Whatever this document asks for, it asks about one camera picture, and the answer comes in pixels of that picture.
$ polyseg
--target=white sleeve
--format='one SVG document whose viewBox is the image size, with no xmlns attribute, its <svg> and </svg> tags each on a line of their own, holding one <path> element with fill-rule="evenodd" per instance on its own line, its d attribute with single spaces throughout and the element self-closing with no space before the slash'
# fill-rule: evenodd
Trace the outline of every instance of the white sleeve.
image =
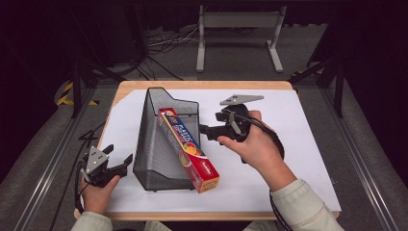
<svg viewBox="0 0 408 231">
<path fill-rule="evenodd" d="M 304 180 L 297 179 L 270 195 L 293 231 L 343 230 L 324 202 Z"/>
<path fill-rule="evenodd" d="M 84 212 L 77 219 L 71 231 L 112 231 L 114 227 L 109 218 L 93 212 Z"/>
</svg>

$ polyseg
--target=metal stand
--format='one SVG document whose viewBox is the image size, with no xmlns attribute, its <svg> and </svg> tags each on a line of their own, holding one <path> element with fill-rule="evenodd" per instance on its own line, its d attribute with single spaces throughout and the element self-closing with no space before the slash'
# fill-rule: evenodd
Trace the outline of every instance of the metal stand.
<svg viewBox="0 0 408 231">
<path fill-rule="evenodd" d="M 198 44 L 197 66 L 196 71 L 204 71 L 205 40 L 204 28 L 227 28 L 227 27 L 256 27 L 269 28 L 273 27 L 273 39 L 267 40 L 269 54 L 272 57 L 273 65 L 276 72 L 283 72 L 282 64 L 276 52 L 276 42 L 282 28 L 285 17 L 286 7 L 282 7 L 280 12 L 264 13 L 230 13 L 230 12 L 204 12 L 204 7 L 200 6 L 199 15 L 199 33 L 200 40 Z"/>
<path fill-rule="evenodd" d="M 95 64 L 90 60 L 78 58 L 72 67 L 72 82 L 74 90 L 74 112 L 72 113 L 72 118 L 78 115 L 78 112 L 82 107 L 81 82 L 84 82 L 87 89 L 94 89 L 98 85 L 96 75 L 92 72 L 94 69 L 97 69 L 104 75 L 117 80 L 119 83 L 126 80 L 123 77 L 111 72 L 104 66 Z"/>
<path fill-rule="evenodd" d="M 343 101 L 343 87 L 344 87 L 344 61 L 345 58 L 342 59 L 333 59 L 324 61 L 314 66 L 306 69 L 300 74 L 297 74 L 293 77 L 290 82 L 292 85 L 297 83 L 298 81 L 310 76 L 314 72 L 324 68 L 323 72 L 319 76 L 317 80 L 317 85 L 319 88 L 327 89 L 334 78 L 337 76 L 336 79 L 336 89 L 335 89 L 335 96 L 334 96 L 334 108 L 337 112 L 339 117 L 343 117 L 342 114 L 342 101 Z"/>
</svg>

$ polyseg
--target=white sheet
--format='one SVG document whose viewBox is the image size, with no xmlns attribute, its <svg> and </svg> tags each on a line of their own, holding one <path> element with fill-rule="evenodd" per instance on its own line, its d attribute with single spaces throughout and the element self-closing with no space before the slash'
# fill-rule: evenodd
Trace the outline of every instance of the white sheet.
<svg viewBox="0 0 408 231">
<path fill-rule="evenodd" d="M 223 125 L 215 113 L 223 106 L 219 102 L 232 94 L 263 95 L 265 99 L 249 102 L 249 110 L 260 110 L 263 121 L 278 134 L 285 147 L 285 162 L 298 178 L 306 180 L 333 212 L 341 207 L 315 139 L 294 90 L 168 90 L 176 99 L 199 103 L 200 123 Z M 111 110 L 104 131 L 101 149 L 115 146 L 109 166 L 117 166 L 131 153 L 136 153 L 141 110 L 146 90 L 133 90 Z M 196 191 L 146 192 L 128 166 L 128 176 L 122 178 L 113 192 L 107 212 L 269 212 L 272 211 L 268 186 L 260 174 L 241 158 L 216 141 L 201 135 L 201 148 L 220 175 L 215 190 L 198 194 Z"/>
</svg>

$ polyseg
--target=metal mesh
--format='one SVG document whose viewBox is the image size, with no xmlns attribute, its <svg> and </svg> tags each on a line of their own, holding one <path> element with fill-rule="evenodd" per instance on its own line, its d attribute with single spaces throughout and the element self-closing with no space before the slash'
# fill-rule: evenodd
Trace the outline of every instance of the metal mesh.
<svg viewBox="0 0 408 231">
<path fill-rule="evenodd" d="M 173 99 L 163 88 L 147 90 L 140 122 L 134 173 L 147 191 L 194 189 L 158 124 L 158 111 L 173 108 L 199 143 L 198 103 Z"/>
</svg>

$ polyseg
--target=left hand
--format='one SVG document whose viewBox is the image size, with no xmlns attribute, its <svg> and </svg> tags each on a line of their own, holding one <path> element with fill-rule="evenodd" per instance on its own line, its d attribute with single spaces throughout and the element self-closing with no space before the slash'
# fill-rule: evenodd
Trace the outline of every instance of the left hand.
<svg viewBox="0 0 408 231">
<path fill-rule="evenodd" d="M 85 179 L 82 179 L 81 189 L 82 197 L 84 198 L 84 212 L 94 212 L 96 214 L 103 215 L 105 210 L 111 201 L 111 193 L 115 189 L 117 183 L 120 180 L 120 176 L 115 176 L 112 180 L 104 187 L 94 187 L 93 185 L 88 185 Z"/>
</svg>

